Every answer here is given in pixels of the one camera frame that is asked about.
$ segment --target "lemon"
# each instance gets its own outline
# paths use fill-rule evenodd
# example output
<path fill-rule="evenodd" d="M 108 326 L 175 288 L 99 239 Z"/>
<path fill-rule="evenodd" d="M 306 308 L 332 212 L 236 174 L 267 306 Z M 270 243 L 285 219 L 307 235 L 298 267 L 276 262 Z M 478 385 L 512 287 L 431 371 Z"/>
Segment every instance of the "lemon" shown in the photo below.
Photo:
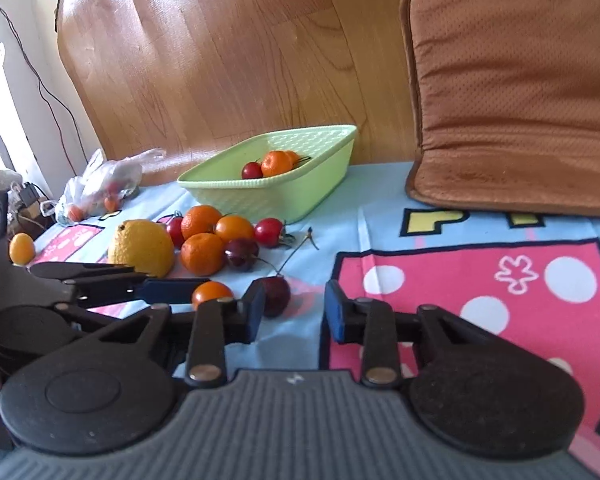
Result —
<path fill-rule="evenodd" d="M 27 265 L 36 256 L 33 238 L 26 233 L 16 234 L 9 243 L 9 257 L 16 265 Z"/>
<path fill-rule="evenodd" d="M 117 228 L 109 246 L 109 263 L 135 267 L 163 278 L 173 267 L 173 242 L 163 224 L 150 220 L 126 220 Z"/>

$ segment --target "wood grain panel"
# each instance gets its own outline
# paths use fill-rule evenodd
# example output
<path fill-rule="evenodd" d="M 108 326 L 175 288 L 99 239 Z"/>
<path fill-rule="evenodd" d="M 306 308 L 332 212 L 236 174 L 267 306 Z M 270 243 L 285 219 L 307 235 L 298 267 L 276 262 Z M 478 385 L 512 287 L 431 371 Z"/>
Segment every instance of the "wood grain panel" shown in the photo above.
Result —
<path fill-rule="evenodd" d="M 240 140 L 356 123 L 355 162 L 407 160 L 398 0 L 62 0 L 58 47 L 110 158 L 162 147 L 153 182 Z"/>

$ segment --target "white flower outline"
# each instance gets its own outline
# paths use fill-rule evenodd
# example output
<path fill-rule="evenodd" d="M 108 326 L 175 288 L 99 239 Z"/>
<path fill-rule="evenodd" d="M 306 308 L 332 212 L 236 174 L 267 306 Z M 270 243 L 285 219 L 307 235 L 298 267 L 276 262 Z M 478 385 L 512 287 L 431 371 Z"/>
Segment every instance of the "white flower outline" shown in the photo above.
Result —
<path fill-rule="evenodd" d="M 517 269 L 522 263 L 525 264 L 525 266 L 522 268 L 522 273 L 526 274 L 526 276 L 518 280 L 516 278 L 512 278 L 512 269 L 507 267 L 506 264 L 509 264 Z M 532 282 L 540 277 L 537 272 L 531 270 L 532 265 L 533 261 L 525 254 L 520 254 L 520 256 L 517 256 L 516 259 L 513 259 L 511 256 L 503 256 L 498 263 L 500 270 L 496 272 L 493 277 L 498 282 L 509 283 L 509 286 L 507 287 L 509 294 L 520 296 L 529 290 L 526 284 L 527 282 Z"/>

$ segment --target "gray gripper base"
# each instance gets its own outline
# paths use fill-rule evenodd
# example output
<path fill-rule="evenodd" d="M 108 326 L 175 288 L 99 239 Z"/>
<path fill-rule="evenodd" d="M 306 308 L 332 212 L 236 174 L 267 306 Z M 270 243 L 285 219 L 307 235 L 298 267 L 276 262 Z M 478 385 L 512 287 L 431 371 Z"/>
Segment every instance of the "gray gripper base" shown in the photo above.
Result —
<path fill-rule="evenodd" d="M 451 449 L 397 393 L 360 386 L 348 371 L 244 370 L 223 388 L 190 393 L 161 430 L 119 452 L 69 458 L 19 449 L 0 463 L 0 480 L 595 478 L 566 452 L 509 463 Z"/>

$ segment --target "green basket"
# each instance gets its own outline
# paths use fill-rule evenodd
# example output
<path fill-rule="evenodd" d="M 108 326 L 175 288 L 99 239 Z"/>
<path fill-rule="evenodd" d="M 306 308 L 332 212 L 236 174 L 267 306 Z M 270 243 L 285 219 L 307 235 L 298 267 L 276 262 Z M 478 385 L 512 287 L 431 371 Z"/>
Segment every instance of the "green basket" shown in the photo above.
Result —
<path fill-rule="evenodd" d="M 293 223 L 309 214 L 344 178 L 358 128 L 350 124 L 297 128 L 244 140 L 181 174 L 178 184 L 197 202 L 251 222 Z M 294 150 L 311 160 L 269 178 L 242 180 L 242 167 L 271 150 Z"/>

